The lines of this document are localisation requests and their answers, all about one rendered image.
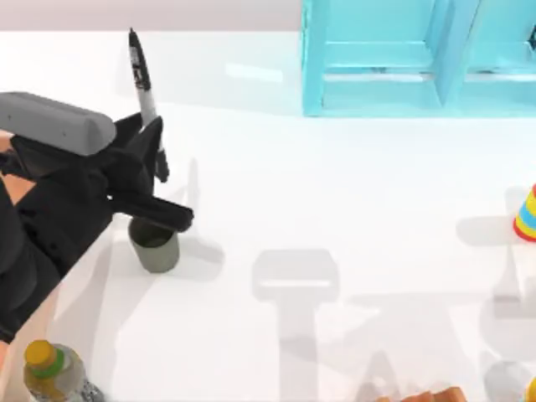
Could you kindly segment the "black and white marker pen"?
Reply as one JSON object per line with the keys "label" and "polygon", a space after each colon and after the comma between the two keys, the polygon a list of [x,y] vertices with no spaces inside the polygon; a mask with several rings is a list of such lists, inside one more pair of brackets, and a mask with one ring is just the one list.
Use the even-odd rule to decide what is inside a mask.
{"label": "black and white marker pen", "polygon": [[[134,86],[136,87],[137,98],[142,115],[142,127],[145,128],[158,117],[158,114],[154,96],[152,94],[152,82],[147,67],[146,57],[143,52],[141,41],[134,28],[129,28],[128,46]],[[162,142],[159,143],[157,151],[155,173],[161,183],[165,183],[169,178],[170,170]]]}

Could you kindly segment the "pale grey rounded box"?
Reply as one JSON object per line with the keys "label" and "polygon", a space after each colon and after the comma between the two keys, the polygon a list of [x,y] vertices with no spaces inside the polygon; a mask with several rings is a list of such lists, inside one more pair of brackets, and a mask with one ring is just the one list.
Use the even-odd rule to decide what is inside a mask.
{"label": "pale grey rounded box", "polygon": [[109,116],[22,91],[0,93],[0,129],[81,156],[116,138]]}

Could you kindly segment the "grey cup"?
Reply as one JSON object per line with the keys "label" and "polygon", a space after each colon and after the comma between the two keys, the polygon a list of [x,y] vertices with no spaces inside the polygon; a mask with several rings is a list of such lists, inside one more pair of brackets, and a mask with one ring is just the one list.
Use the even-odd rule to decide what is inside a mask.
{"label": "grey cup", "polygon": [[178,233],[134,217],[128,225],[129,240],[142,267],[153,274],[172,270],[179,261]]}

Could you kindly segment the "clear bottle with yellow cap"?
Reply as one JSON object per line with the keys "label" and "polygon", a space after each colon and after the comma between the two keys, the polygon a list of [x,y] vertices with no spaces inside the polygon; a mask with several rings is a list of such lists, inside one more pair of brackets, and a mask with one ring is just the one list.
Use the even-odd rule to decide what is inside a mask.
{"label": "clear bottle with yellow cap", "polygon": [[61,343],[32,341],[24,351],[23,381],[35,402],[106,402],[79,354]]}

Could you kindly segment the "light blue rack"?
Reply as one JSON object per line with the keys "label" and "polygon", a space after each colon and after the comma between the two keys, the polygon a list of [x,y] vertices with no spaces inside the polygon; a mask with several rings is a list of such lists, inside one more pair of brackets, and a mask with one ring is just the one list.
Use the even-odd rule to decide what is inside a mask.
{"label": "light blue rack", "polygon": [[536,117],[536,0],[301,0],[307,116]]}

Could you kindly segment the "brown bread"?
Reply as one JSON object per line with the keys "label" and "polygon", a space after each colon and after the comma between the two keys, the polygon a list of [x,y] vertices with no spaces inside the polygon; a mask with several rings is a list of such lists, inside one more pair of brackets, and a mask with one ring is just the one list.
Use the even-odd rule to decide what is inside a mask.
{"label": "brown bread", "polygon": [[425,391],[420,394],[407,396],[400,400],[381,396],[374,402],[467,402],[467,399],[461,388],[449,387],[439,392]]}

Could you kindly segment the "stack of coloured rings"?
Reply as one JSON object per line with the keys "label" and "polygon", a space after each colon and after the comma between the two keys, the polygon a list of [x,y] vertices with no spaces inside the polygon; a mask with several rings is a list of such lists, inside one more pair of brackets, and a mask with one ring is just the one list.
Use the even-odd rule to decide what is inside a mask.
{"label": "stack of coloured rings", "polygon": [[536,243],[536,184],[516,214],[513,230],[520,239]]}

